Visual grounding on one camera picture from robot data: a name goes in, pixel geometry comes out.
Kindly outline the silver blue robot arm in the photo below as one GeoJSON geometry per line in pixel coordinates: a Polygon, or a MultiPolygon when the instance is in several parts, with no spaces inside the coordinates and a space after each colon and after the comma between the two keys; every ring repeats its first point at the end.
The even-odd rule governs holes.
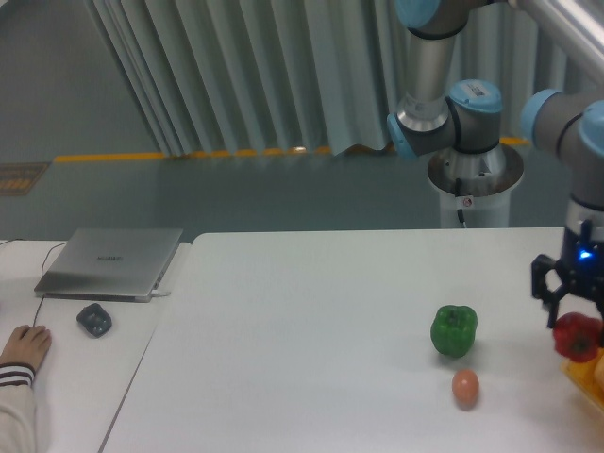
{"type": "MultiPolygon", "coordinates": [[[[443,227],[503,227],[512,189],[524,167],[500,141],[497,86],[466,79],[445,83],[456,36],[477,1],[399,1],[397,16],[411,34],[409,85],[387,119],[394,149],[407,158],[430,155],[443,227]]],[[[537,149],[572,173],[561,254],[531,265],[531,292],[555,322],[568,294],[603,304],[603,91],[543,90],[522,109],[521,127],[537,149]]]]}

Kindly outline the white striped sleeve forearm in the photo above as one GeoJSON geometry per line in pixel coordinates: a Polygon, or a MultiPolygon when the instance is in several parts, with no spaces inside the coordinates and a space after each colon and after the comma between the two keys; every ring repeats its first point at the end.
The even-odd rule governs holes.
{"type": "Polygon", "coordinates": [[[19,362],[1,365],[2,452],[37,450],[34,378],[35,371],[31,365],[19,362]]]}

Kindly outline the person's hand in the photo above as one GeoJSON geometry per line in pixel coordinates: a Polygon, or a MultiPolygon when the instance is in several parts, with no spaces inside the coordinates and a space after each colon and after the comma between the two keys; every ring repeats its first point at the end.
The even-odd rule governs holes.
{"type": "Polygon", "coordinates": [[[27,366],[37,373],[51,344],[51,332],[45,326],[19,326],[8,338],[1,353],[1,364],[27,366]]]}

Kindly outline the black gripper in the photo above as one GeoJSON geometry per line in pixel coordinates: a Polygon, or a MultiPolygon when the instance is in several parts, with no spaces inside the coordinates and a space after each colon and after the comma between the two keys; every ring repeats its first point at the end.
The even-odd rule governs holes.
{"type": "Polygon", "coordinates": [[[579,232],[570,227],[564,230],[559,260],[540,254],[530,266],[531,294],[542,301],[548,313],[546,326],[553,329],[558,320],[561,301],[569,294],[590,300],[603,301],[603,240],[592,220],[579,223],[579,232]],[[560,285],[551,290],[547,275],[554,272],[560,285]]]}

